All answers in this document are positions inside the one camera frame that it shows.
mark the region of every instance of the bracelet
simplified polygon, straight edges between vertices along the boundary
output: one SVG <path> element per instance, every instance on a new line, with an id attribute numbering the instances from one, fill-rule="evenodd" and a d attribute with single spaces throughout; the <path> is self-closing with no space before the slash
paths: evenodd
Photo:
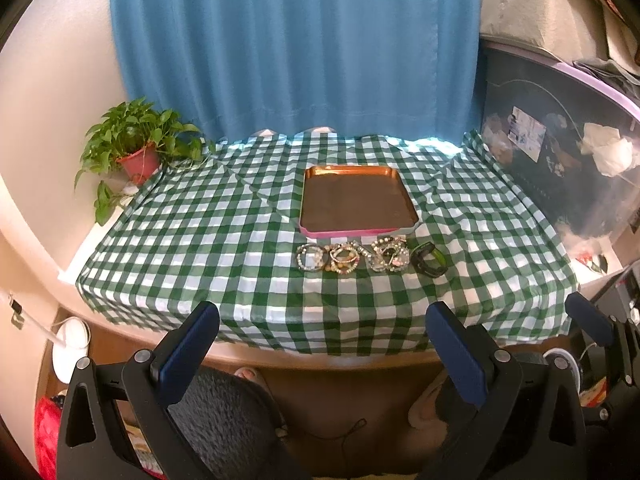
<path id="1" fill-rule="evenodd" d="M 424 261 L 425 254 L 432 254 L 436 261 L 440 264 L 437 267 L 430 266 Z M 439 278 L 442 276 L 449 267 L 447 266 L 447 259 L 444 254 L 432 242 L 427 242 L 417 246 L 411 253 L 411 263 L 415 269 L 421 274 L 425 274 L 430 278 Z"/>
<path id="2" fill-rule="evenodd" d="M 363 246 L 356 240 L 351 242 L 351 245 L 353 245 L 360 253 L 360 255 L 364 257 L 367 265 L 371 267 L 371 270 L 373 270 L 374 272 L 383 272 L 384 270 L 386 270 L 386 264 L 382 256 L 369 251 L 365 246 Z"/>
<path id="3" fill-rule="evenodd" d="M 373 242 L 371 247 L 379 256 L 384 270 L 400 272 L 405 270 L 411 261 L 411 253 L 405 244 L 404 238 L 386 236 Z"/>
<path id="4" fill-rule="evenodd" d="M 341 276 L 345 274 L 349 274 L 356 270 L 356 267 L 360 263 L 360 255 L 356 253 L 356 257 L 353 260 L 348 262 L 338 262 L 336 260 L 331 260 L 331 262 L 326 266 L 325 270 L 332 270 L 333 272 L 337 272 Z"/>
<path id="5" fill-rule="evenodd" d="M 340 257 L 341 253 L 347 253 L 346 256 Z M 356 247 L 351 243 L 336 244 L 329 250 L 329 257 L 337 264 L 350 264 L 355 261 L 358 256 Z"/>
<path id="6" fill-rule="evenodd" d="M 314 266 L 305 265 L 305 261 L 303 258 L 307 255 L 307 253 L 312 254 L 314 258 Z M 305 272 L 317 272 L 318 270 L 323 270 L 324 266 L 328 261 L 328 251 L 322 247 L 322 245 L 318 244 L 304 244 L 298 247 L 296 251 L 296 263 L 298 264 L 298 268 L 300 270 L 304 270 Z"/>

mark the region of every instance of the storage bin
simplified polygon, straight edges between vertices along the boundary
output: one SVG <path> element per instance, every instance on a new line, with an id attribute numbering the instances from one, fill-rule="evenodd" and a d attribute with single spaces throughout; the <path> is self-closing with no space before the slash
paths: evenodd
<path id="1" fill-rule="evenodd" d="M 640 167 L 633 167 L 640 164 L 640 108 L 565 63 L 496 43 L 484 52 L 484 142 L 571 256 L 596 253 L 604 237 L 613 242 L 620 236 L 640 203 Z M 599 125 L 588 126 L 599 139 L 615 134 L 600 128 L 609 126 L 626 140 L 585 153 L 586 123 Z M 615 174 L 629 157 L 629 168 Z"/>

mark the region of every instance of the gingham tablecloth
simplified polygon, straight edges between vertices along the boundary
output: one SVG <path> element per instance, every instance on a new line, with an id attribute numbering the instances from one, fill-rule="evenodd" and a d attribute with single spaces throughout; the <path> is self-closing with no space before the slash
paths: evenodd
<path id="1" fill-rule="evenodd" d="M 344 277 L 299 270 L 293 254 L 312 241 L 298 231 L 304 172 L 315 164 L 397 168 L 420 217 L 409 246 L 432 240 L 447 273 L 377 273 L 364 261 Z M 311 132 L 219 144 L 199 168 L 156 174 L 77 286 L 114 323 L 170 330 L 206 299 L 220 309 L 218 340 L 332 355 L 426 348 L 436 300 L 496 338 L 540 340 L 567 328 L 564 298 L 577 290 L 556 232 L 476 134 L 449 160 L 420 142 Z"/>

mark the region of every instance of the white wall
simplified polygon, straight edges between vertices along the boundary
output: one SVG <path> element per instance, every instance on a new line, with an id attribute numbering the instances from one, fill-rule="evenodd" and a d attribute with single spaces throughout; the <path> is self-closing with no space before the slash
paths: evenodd
<path id="1" fill-rule="evenodd" d="M 0 290 L 15 299 L 45 326 L 53 323 L 58 302 L 44 289 L 27 265 L 0 234 Z M 0 415 L 22 452 L 35 466 L 33 411 L 46 339 L 33 326 L 18 330 L 10 323 L 12 311 L 0 302 Z"/>
<path id="2" fill-rule="evenodd" d="M 60 267 L 94 224 L 84 133 L 125 99 L 109 0 L 34 0 L 0 51 L 0 177 Z"/>

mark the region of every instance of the bracelet stack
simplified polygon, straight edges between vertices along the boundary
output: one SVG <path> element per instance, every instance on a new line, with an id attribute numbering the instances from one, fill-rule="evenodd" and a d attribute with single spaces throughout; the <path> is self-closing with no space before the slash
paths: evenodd
<path id="1" fill-rule="evenodd" d="M 340 275 L 353 272 L 363 257 L 375 272 L 401 272 L 410 262 L 411 253 L 403 237 L 383 237 L 368 249 L 357 241 L 321 246 L 304 244 L 296 251 L 298 268 L 305 272 L 328 270 Z"/>

